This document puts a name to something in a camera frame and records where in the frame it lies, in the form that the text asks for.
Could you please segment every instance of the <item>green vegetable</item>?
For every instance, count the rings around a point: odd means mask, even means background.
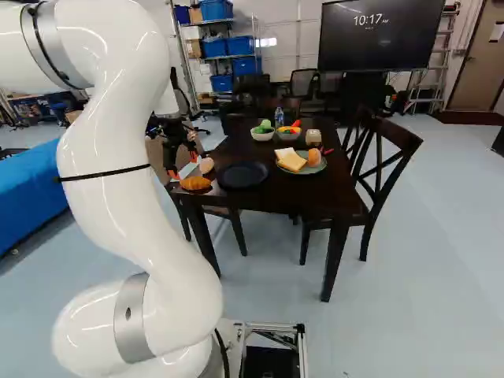
[[[262,126],[263,128],[272,128],[272,127],[271,127],[271,121],[270,121],[270,120],[262,120],[262,122],[261,122],[261,126]]]
[[[271,127],[257,126],[254,129],[254,134],[268,134],[269,132],[274,132],[275,129]]]

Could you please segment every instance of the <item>bread roll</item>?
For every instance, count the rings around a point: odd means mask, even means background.
[[[189,177],[180,181],[180,186],[186,191],[202,191],[212,186],[212,181],[205,177]]]
[[[308,150],[308,166],[318,167],[322,162],[322,154],[317,148],[311,148]]]
[[[211,157],[203,158],[199,163],[199,172],[205,175],[213,169],[213,164],[213,159]]]

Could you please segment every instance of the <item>green plate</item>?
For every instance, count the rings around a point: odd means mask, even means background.
[[[296,150],[296,154],[298,154],[301,158],[308,160],[308,151]],[[305,164],[305,166],[299,169],[299,172],[297,173],[291,172],[288,169],[280,167],[278,165],[278,160],[276,161],[276,165],[278,166],[278,168],[282,169],[287,173],[290,173],[291,175],[313,175],[314,173],[319,173],[320,171],[323,171],[325,167],[328,166],[328,161],[325,160],[325,157],[322,157],[322,161],[317,167],[309,167],[308,164]]]

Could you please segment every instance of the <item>small jar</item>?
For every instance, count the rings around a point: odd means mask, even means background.
[[[306,130],[306,145],[319,147],[322,144],[321,131],[316,128]]]

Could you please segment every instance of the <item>blue couch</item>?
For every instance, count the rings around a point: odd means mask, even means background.
[[[0,256],[68,207],[54,180],[57,142],[0,161]]]

